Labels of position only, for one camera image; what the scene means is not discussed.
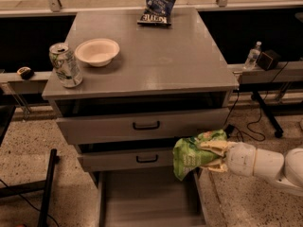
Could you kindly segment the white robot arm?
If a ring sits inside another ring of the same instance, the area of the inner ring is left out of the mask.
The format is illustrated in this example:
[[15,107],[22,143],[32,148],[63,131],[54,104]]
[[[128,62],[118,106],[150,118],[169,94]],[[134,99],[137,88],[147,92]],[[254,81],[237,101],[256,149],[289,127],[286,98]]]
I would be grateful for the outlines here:
[[243,142],[211,140],[200,143],[199,149],[211,151],[219,156],[205,165],[209,170],[258,177],[284,192],[303,196],[302,147],[282,154]]

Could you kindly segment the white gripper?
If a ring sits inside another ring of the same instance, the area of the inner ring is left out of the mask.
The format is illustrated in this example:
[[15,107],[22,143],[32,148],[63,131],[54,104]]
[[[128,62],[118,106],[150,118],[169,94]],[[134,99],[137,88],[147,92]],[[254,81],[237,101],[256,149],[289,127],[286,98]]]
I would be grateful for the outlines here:
[[226,163],[222,159],[216,159],[203,165],[203,168],[219,173],[227,172],[229,169],[232,173],[245,177],[253,175],[257,151],[254,146],[243,142],[234,144],[225,140],[211,140],[202,142],[199,148],[219,156],[226,154]]

